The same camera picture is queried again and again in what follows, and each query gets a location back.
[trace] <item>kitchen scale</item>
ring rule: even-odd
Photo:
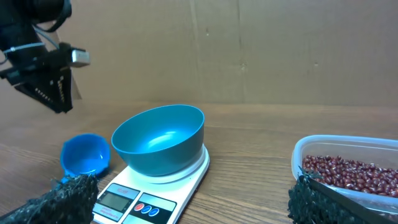
[[[199,188],[210,164],[202,145],[195,162],[165,176],[151,177],[127,166],[98,195],[93,214],[97,223],[177,223]]]

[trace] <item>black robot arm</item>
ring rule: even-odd
[[[49,52],[35,29],[54,32],[71,14],[70,0],[0,0],[0,50],[12,64],[0,78],[56,113],[72,109],[70,67],[88,65],[90,56],[67,43]],[[37,26],[49,21],[48,30]]]

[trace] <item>blue button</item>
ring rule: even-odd
[[[152,207],[150,205],[147,205],[141,210],[141,213],[147,214],[151,209],[152,209]]]
[[[154,208],[152,209],[152,211],[149,212],[149,216],[150,217],[154,217],[155,215],[157,215],[159,213],[159,209],[158,208]]]

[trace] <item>wooden table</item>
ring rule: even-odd
[[[0,215],[49,191],[63,175],[62,143],[81,133],[110,142],[131,116],[167,103],[75,101],[68,114],[37,114],[0,129]],[[398,109],[194,104],[206,115],[210,169],[181,223],[291,223],[288,189],[295,143],[311,134],[398,138]],[[115,171],[125,168],[113,151]]]

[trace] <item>blue scoop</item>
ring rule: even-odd
[[[66,141],[60,157],[65,176],[102,173],[109,166],[111,152],[105,138],[97,134],[81,134]]]

